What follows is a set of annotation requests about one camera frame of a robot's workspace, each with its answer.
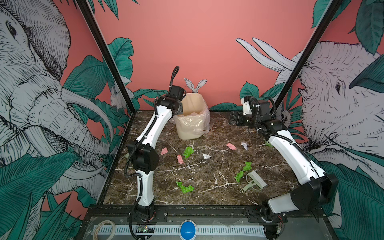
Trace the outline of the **cream plastic trash bin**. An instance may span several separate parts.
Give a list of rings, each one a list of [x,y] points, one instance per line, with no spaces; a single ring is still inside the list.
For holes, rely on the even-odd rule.
[[[188,93],[181,102],[183,113],[171,118],[181,140],[200,138],[210,131],[210,111],[203,96],[199,93]]]

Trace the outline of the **pale green hand brush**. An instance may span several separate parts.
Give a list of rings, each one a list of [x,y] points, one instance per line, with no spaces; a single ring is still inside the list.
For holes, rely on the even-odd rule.
[[[247,185],[240,190],[240,193],[244,193],[249,189],[253,189],[254,191],[261,191],[263,188],[267,186],[267,183],[260,177],[260,175],[256,171],[251,171],[246,176]]]

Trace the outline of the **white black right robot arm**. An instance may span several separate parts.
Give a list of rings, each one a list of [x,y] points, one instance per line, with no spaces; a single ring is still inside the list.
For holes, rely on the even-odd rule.
[[[231,120],[262,135],[282,155],[300,184],[287,194],[267,200],[262,207],[263,219],[270,222],[282,213],[307,212],[329,203],[337,191],[337,177],[326,173],[297,144],[288,128],[275,117],[273,99],[264,101],[246,96],[241,103],[243,111],[233,111]]]

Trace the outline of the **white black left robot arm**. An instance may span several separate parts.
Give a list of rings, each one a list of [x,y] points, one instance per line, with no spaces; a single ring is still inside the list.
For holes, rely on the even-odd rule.
[[[136,177],[138,194],[133,206],[133,214],[141,221],[149,222],[155,215],[153,178],[159,165],[160,156],[156,152],[156,143],[166,123],[175,115],[183,112],[182,99],[186,91],[178,86],[170,87],[167,94],[154,100],[154,114],[143,132],[127,145],[128,159],[125,165],[126,178]]]

